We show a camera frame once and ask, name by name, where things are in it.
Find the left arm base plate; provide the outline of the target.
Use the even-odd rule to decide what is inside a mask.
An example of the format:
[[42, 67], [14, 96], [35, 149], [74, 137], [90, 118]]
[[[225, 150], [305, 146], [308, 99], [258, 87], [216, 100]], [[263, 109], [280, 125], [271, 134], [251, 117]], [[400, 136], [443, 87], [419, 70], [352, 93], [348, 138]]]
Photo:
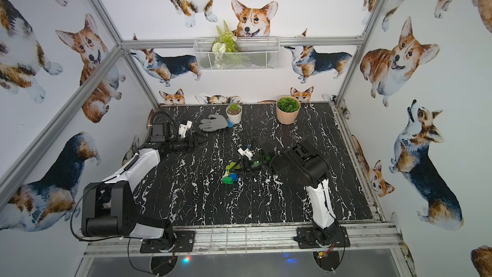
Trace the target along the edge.
[[146, 253], [189, 253], [193, 250], [196, 238], [195, 231], [176, 231], [172, 235], [164, 233], [159, 239], [144, 239], [140, 248]]

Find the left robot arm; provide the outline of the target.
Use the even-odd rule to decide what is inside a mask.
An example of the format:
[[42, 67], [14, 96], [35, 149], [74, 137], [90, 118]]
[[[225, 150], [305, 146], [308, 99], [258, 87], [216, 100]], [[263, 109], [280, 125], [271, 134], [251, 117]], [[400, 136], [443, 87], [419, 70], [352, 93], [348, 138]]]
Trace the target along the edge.
[[73, 236], [82, 242], [127, 238], [173, 247], [177, 238], [170, 221], [141, 214], [133, 193], [151, 171], [157, 170], [163, 157], [189, 152], [207, 141], [191, 127], [190, 121], [177, 122], [164, 111], [152, 114], [146, 140], [132, 158], [107, 179], [85, 187], [76, 204], [82, 213], [81, 233]]

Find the dark green lego brick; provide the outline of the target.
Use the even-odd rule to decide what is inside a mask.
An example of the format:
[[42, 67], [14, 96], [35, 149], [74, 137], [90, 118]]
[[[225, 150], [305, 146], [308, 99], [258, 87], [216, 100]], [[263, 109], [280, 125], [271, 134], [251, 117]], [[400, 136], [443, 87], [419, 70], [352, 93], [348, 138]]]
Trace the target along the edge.
[[234, 180], [231, 177], [224, 177], [222, 178], [222, 183], [232, 185], [234, 183]]

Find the lime lego brick 2x3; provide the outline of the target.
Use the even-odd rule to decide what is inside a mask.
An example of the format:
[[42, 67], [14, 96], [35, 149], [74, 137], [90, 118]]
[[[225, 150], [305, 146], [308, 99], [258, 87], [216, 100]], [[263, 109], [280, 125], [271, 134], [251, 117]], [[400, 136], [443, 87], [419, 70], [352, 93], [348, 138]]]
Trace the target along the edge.
[[239, 162], [231, 162], [225, 169], [229, 174], [237, 174], [241, 170], [241, 165]]

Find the blue lego brick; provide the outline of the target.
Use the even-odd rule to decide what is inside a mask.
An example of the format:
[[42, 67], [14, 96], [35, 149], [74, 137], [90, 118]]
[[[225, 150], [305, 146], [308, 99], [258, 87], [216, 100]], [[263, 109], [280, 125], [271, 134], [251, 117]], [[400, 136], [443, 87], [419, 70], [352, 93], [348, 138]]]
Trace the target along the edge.
[[237, 174], [230, 174], [229, 177], [234, 181], [234, 182], [237, 182], [238, 181], [238, 175]]

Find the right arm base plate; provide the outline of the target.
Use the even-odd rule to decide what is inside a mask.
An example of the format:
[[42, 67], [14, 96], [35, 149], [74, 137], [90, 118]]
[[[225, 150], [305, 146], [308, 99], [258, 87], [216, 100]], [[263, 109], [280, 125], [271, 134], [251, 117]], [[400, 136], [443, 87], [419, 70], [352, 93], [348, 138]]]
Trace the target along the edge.
[[351, 246], [346, 227], [333, 226], [328, 230], [319, 228], [297, 228], [293, 240], [300, 249], [322, 249], [334, 246], [348, 248]]

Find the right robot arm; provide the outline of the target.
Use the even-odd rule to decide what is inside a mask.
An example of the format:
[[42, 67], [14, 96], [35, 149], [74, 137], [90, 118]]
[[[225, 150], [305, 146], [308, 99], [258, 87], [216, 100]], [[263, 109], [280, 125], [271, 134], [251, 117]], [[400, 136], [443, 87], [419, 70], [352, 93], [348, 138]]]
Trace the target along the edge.
[[239, 148], [240, 158], [225, 168], [223, 178], [240, 177], [260, 170], [273, 174], [292, 174], [304, 186], [313, 209], [313, 229], [298, 235], [294, 241], [327, 246], [340, 229], [331, 205], [329, 163], [315, 146], [301, 140], [283, 151], [275, 151], [268, 142], [257, 142], [253, 147]]

